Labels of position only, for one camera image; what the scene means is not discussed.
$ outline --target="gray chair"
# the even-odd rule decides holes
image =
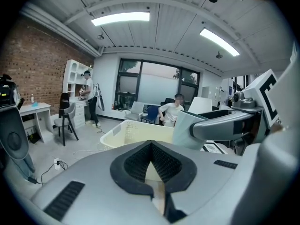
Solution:
[[[125,119],[140,121],[143,114],[144,103],[133,102],[132,108],[130,110],[125,110]]]
[[[72,103],[70,107],[63,109],[63,114],[61,118],[55,119],[54,124],[58,127],[58,135],[60,136],[60,127],[62,127],[62,140],[64,147],[66,146],[65,143],[65,126],[70,126],[76,139],[78,139],[76,132],[74,130],[74,117],[75,117],[75,110],[76,110],[76,103]]]

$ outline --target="red brick wall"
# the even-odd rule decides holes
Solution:
[[[35,101],[51,105],[57,114],[66,62],[74,59],[87,66],[94,58],[63,37],[35,21],[20,17],[0,50],[0,74],[10,75],[25,104]]]

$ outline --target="fluorescent light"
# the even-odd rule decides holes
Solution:
[[[149,12],[134,12],[134,13],[118,13],[108,15],[92,20],[95,26],[104,25],[107,23],[124,22],[124,21],[149,21]]]
[[[229,43],[225,42],[222,38],[212,33],[211,31],[208,31],[206,28],[202,30],[200,35],[218,44],[219,46],[227,50],[229,53],[231,53],[233,57],[239,55],[238,51],[236,51]]]

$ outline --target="cable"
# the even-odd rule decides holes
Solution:
[[[97,150],[79,150],[79,151],[76,151],[76,152],[73,152],[73,157],[74,157],[74,154],[78,153],[78,152],[102,152],[102,151],[106,151],[106,149],[97,149]],[[74,157],[75,159],[82,159],[84,157]]]
[[[67,168],[69,168],[68,164],[63,162],[63,161],[57,161],[56,162],[57,165],[60,165],[62,167],[63,170],[65,170],[65,165],[67,165]]]
[[[104,133],[104,134],[106,134],[105,132],[102,131],[101,128],[98,127],[98,129],[100,129],[100,131],[98,131],[97,133]]]
[[[11,159],[13,162],[14,162],[14,164],[16,164],[17,166],[18,166],[18,168],[20,169],[20,171],[25,175],[25,177],[27,177],[27,181],[29,181],[29,182],[31,182],[31,183],[33,183],[33,184],[41,184],[41,183],[39,183],[36,179],[34,179],[34,178],[32,178],[32,177],[29,177],[28,175],[26,175],[25,173],[24,173],[24,171],[20,168],[20,166],[13,160],[13,159]]]
[[[45,173],[49,172],[49,170],[50,170],[54,165],[55,165],[55,163],[53,163],[53,164],[51,165],[51,167],[50,167],[46,172],[44,172],[44,173],[41,175],[41,183],[42,183],[42,186],[44,185],[44,184],[43,184],[43,175],[44,175]]]

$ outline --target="man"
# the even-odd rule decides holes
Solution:
[[[166,127],[174,127],[177,120],[178,112],[183,111],[183,107],[180,105],[184,101],[184,96],[180,93],[175,95],[175,103],[167,103],[158,109],[160,120]]]
[[[87,84],[86,84],[87,86],[86,86],[86,90],[81,92],[80,95],[85,95],[87,97],[88,102],[89,102],[89,108],[90,108],[90,120],[91,120],[91,122],[92,121],[95,122],[95,124],[93,124],[93,126],[99,128],[100,123],[99,123],[97,115],[95,113],[97,98],[95,97],[94,83],[90,77],[90,71],[85,71],[83,75],[84,75],[84,78],[87,80]]]

